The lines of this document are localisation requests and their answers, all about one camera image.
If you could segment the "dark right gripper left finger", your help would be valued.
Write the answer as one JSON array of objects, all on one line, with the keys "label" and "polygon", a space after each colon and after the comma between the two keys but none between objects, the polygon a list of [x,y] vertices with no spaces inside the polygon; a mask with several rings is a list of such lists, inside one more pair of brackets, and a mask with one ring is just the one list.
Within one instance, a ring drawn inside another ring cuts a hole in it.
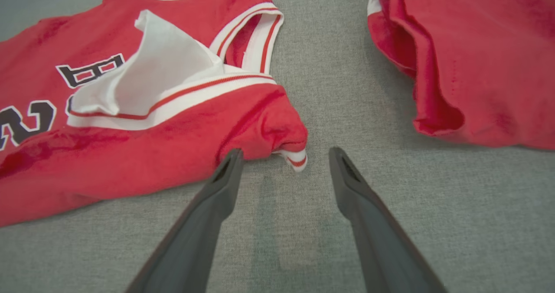
[{"label": "dark right gripper left finger", "polygon": [[128,293],[204,293],[220,228],[235,208],[243,152],[231,150],[127,288]]}]

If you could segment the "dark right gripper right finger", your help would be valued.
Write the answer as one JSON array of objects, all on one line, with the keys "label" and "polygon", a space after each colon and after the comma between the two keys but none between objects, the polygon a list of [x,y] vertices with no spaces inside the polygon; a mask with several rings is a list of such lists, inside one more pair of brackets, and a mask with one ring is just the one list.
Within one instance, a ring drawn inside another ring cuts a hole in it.
[{"label": "dark right gripper right finger", "polygon": [[446,287],[347,153],[329,150],[339,211],[349,220],[369,293],[445,293]]}]

